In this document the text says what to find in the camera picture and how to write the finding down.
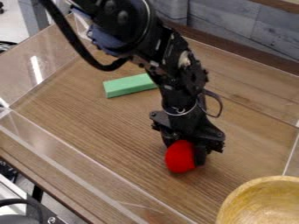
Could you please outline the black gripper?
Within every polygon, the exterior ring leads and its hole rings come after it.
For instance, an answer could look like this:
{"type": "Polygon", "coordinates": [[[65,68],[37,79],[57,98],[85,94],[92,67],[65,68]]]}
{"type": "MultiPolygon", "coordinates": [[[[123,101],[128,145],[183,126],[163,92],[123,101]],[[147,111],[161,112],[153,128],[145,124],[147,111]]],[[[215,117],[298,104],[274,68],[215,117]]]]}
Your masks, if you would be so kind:
{"type": "Polygon", "coordinates": [[[165,147],[177,140],[188,140],[193,146],[193,161],[197,166],[205,164],[212,151],[223,152],[226,134],[211,123],[208,117],[196,109],[188,115],[172,116],[163,110],[149,113],[152,129],[159,131],[165,147]]]}

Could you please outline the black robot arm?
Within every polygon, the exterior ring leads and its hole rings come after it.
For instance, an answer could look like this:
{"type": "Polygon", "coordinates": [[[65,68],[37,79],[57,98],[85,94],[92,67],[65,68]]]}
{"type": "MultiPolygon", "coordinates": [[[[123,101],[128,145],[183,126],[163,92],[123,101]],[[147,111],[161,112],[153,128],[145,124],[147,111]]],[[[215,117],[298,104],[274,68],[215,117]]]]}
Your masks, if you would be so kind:
{"type": "Polygon", "coordinates": [[[100,63],[71,28],[52,0],[39,0],[80,57],[99,70],[109,72],[127,62],[136,64],[159,88],[160,111],[149,113],[152,129],[167,146],[165,167],[187,172],[204,165],[207,155],[223,152],[226,134],[209,119],[208,71],[201,67],[181,34],[164,24],[148,0],[69,0],[71,8],[88,19],[88,39],[116,58],[100,63]]]}

